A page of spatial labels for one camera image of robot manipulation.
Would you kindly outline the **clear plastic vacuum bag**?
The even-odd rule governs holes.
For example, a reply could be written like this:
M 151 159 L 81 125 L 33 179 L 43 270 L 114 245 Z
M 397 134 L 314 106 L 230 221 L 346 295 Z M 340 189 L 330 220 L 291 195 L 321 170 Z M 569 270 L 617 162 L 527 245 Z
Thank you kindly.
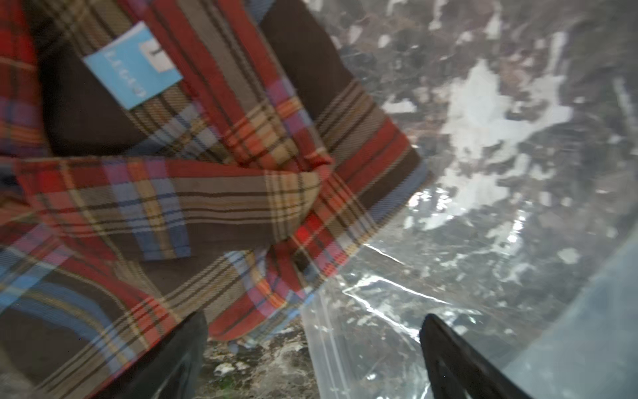
M 304 310 L 321 397 L 432 397 L 427 314 L 531 397 L 636 397 L 636 2 L 309 8 L 433 176 Z

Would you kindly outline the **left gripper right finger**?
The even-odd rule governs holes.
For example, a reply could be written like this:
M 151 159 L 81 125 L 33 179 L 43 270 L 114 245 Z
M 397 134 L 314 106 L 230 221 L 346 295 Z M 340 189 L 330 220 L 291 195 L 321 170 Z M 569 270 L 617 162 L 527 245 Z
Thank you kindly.
M 420 347 L 435 399 L 530 399 L 435 314 L 425 317 Z

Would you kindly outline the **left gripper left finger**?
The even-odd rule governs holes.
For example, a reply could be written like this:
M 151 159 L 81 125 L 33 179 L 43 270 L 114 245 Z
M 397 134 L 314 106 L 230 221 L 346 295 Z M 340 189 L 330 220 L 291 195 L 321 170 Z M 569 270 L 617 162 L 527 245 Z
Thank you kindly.
M 190 315 L 95 398 L 193 398 L 203 368 L 208 328 Z

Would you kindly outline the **red plaid shirt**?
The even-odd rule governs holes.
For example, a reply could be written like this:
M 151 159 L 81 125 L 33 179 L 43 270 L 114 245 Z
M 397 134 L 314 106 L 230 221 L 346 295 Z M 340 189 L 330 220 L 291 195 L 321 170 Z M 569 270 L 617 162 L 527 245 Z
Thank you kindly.
M 1 395 L 284 329 L 420 189 L 302 1 L 1 4 Z

